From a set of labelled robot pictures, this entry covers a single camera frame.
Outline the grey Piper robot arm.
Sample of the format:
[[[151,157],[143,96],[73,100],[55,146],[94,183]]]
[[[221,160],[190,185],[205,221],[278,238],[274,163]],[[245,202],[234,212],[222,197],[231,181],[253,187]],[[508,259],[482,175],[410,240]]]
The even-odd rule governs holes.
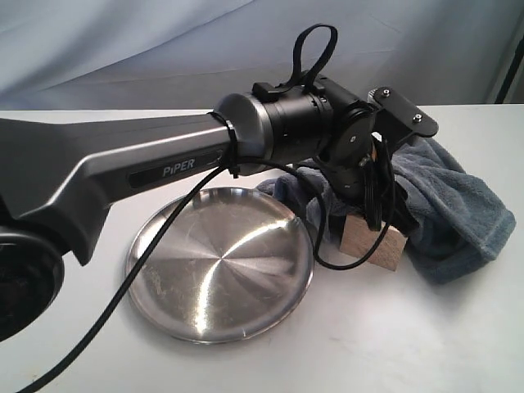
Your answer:
[[[62,257],[90,261],[111,206],[231,161],[312,158],[336,191],[368,197],[379,132],[393,152],[418,132],[417,109],[392,88],[362,100],[326,77],[257,83],[204,115],[54,124],[1,121],[1,316],[29,323],[63,282]]]

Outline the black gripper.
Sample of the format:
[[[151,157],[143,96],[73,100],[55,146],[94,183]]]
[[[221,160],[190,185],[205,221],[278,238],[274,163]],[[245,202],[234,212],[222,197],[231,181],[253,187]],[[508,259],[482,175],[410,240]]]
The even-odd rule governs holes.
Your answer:
[[[372,135],[334,137],[323,148],[323,175],[342,201],[360,209],[368,227],[391,219],[397,229],[409,228],[407,192],[391,174],[395,147]]]

